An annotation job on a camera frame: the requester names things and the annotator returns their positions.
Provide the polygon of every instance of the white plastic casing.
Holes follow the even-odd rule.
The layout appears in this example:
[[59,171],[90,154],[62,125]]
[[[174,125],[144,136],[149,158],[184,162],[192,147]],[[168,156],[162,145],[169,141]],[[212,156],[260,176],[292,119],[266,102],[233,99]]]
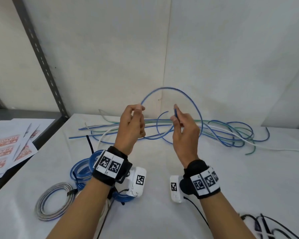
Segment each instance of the white plastic casing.
[[179,175],[172,175],[170,177],[171,199],[177,203],[182,203],[184,201],[184,193],[179,188],[179,182],[182,179],[183,176]]
[[140,197],[143,194],[146,179],[146,169],[141,167],[132,167],[130,175],[126,177],[129,180],[127,194],[132,197]]

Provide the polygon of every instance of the forearm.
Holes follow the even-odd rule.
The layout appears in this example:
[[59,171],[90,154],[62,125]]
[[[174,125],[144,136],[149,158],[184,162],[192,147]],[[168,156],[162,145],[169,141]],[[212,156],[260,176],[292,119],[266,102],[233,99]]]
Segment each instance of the forearm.
[[255,239],[221,192],[201,199],[200,203],[215,239]]
[[109,191],[110,186],[92,177],[47,239],[92,239]]

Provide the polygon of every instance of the fingernail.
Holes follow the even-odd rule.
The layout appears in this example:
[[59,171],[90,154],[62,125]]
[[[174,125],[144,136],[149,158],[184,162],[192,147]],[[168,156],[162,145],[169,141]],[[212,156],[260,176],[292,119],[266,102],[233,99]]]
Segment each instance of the fingernail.
[[173,121],[173,122],[177,120],[176,116],[171,116],[170,119],[171,119],[171,121]]
[[138,110],[142,110],[142,105],[139,103],[139,104],[137,104],[136,105],[136,109],[138,109]]

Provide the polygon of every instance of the coiled gray cable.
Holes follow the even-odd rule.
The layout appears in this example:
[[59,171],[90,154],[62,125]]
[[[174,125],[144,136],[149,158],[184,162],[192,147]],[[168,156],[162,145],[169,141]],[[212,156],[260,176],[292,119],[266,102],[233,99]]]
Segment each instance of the coiled gray cable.
[[61,217],[66,210],[68,209],[68,207],[72,204],[72,202],[75,199],[75,194],[69,194],[67,196],[67,200],[65,202],[65,204],[58,209],[57,211],[54,211],[51,214],[47,214],[44,211],[44,204],[47,201],[47,199],[49,198],[50,195],[52,195],[54,192],[58,191],[58,190],[65,190],[66,192],[69,192],[72,190],[72,186],[68,183],[58,183],[56,185],[51,186],[50,188],[48,188],[38,199],[36,205],[35,205],[35,213],[38,217],[39,220],[41,221],[52,221],[55,220],[59,217]]

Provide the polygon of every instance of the person's left hand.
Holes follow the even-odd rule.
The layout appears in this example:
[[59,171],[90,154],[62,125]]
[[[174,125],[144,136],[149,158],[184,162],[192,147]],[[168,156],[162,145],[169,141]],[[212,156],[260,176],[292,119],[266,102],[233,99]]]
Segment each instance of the person's left hand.
[[121,116],[114,147],[126,155],[130,155],[137,140],[146,135],[143,110],[145,107],[141,104],[128,105]]

